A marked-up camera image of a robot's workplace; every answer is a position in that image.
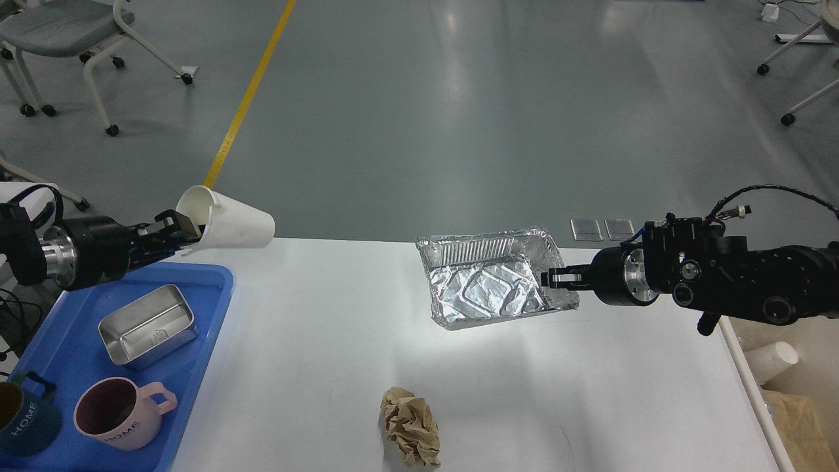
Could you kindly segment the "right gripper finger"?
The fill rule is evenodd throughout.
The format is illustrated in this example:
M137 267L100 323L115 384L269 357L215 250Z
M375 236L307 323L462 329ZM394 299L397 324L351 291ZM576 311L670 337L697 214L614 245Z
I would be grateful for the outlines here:
M569 265L567 267L551 267L547 275L551 278L583 279L590 265Z
M582 274L542 274L541 285L554 290L593 290Z

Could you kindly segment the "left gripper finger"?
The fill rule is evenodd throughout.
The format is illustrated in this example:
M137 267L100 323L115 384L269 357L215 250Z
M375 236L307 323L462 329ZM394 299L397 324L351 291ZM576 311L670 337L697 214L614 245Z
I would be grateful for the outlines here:
M201 229L193 223L191 218L174 209L160 212L153 223L143 223L134 226L135 232L141 236L156 236L159 238L201 238Z
M193 240L161 240L148 239L141 240L135 244L134 247L134 265L135 266L149 266L160 260L168 259L175 255L177 251L183 250L186 246L195 244L197 239Z

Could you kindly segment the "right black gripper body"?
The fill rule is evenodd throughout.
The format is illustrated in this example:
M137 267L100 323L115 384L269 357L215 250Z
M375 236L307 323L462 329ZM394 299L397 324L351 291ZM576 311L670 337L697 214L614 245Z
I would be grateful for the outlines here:
M646 277L644 251L638 245L597 252L590 263L590 288L606 305L648 307L659 297Z

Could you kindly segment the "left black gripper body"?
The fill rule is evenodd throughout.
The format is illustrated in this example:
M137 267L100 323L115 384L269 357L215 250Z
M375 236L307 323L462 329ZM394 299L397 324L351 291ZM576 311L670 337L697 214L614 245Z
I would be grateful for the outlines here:
M62 218L40 239L45 278L66 292L121 280L139 268L135 257L147 227L109 217Z

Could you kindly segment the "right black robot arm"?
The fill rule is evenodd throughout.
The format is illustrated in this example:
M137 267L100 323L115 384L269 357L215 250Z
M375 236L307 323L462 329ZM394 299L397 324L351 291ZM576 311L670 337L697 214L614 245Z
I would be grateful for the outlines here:
M761 184L738 189L703 217L668 213L648 221L620 245L597 252L588 264L544 269L540 284L593 292L614 307L647 307L668 294L678 307L700 311L696 328L704 336L723 317L771 326L810 317L836 319L837 242L823 248L749 250L744 236L726 235L726 220L751 212L747 205L726 205L762 189Z

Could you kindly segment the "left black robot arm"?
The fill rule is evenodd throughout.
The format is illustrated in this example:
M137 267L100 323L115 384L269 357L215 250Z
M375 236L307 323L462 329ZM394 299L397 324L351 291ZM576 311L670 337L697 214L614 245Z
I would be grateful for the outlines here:
M52 193L54 211L32 219L21 202L40 189ZM19 284L52 279L73 292L118 281L199 242L206 227L173 209L134 226L104 216L65 218L64 209L59 190L48 184L30 185L2 203L1 251Z

